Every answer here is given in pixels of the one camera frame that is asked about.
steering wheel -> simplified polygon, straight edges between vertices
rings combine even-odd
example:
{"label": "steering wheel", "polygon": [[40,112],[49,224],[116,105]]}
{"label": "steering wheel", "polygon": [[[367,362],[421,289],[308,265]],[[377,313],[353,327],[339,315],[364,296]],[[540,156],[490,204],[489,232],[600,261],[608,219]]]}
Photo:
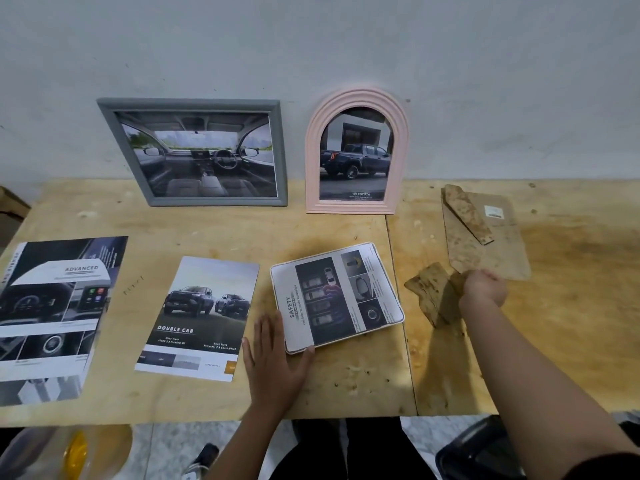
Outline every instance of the steering wheel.
{"label": "steering wheel", "polygon": [[238,166],[238,159],[229,150],[216,150],[211,161],[225,170],[234,170]]}

barcode sticker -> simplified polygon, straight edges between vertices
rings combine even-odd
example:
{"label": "barcode sticker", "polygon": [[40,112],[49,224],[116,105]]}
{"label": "barcode sticker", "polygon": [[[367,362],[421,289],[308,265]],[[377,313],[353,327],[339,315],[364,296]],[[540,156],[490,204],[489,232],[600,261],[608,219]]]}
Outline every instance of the barcode sticker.
{"label": "barcode sticker", "polygon": [[495,217],[496,219],[504,218],[504,211],[500,207],[492,207],[491,205],[484,206],[484,213],[487,217]]}

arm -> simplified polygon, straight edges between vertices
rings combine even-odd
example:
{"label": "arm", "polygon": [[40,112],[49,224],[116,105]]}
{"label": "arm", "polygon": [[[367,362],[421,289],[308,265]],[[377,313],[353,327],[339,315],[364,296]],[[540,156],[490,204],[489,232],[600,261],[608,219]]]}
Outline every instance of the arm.
{"label": "arm", "polygon": [[530,479],[556,480],[609,453],[638,452],[611,416],[500,311],[505,282],[473,271],[460,310],[484,381]]}
{"label": "arm", "polygon": [[253,352],[245,337],[242,350],[251,406],[206,480],[258,478],[273,432],[300,393],[314,357],[309,347],[297,368],[289,368],[280,312],[261,316],[255,323]]}

pink picture frame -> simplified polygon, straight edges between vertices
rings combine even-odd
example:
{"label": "pink picture frame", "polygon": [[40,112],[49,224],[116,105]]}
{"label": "pink picture frame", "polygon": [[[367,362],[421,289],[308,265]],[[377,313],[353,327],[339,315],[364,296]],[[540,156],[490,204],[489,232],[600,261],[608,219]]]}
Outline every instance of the pink picture frame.
{"label": "pink picture frame", "polygon": [[[320,199],[320,141],[324,128],[341,112],[352,107],[369,107],[386,117],[394,134],[394,151],[388,170],[384,200],[341,201]],[[376,88],[339,91],[323,101],[311,117],[305,140],[305,190],[310,214],[393,214],[400,199],[400,186],[409,144],[409,124],[402,106],[388,93]]]}

truck wheel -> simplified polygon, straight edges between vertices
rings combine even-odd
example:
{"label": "truck wheel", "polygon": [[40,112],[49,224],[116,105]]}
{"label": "truck wheel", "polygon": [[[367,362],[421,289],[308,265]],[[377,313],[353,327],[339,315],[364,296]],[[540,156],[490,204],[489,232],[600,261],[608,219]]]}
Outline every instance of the truck wheel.
{"label": "truck wheel", "polygon": [[202,309],[202,303],[199,303],[198,306],[196,306],[192,311],[191,311],[191,316],[196,318],[199,314],[200,311]]}
{"label": "truck wheel", "polygon": [[356,165],[351,165],[344,172],[344,176],[347,177],[348,180],[353,180],[358,176],[358,167],[356,167]]}

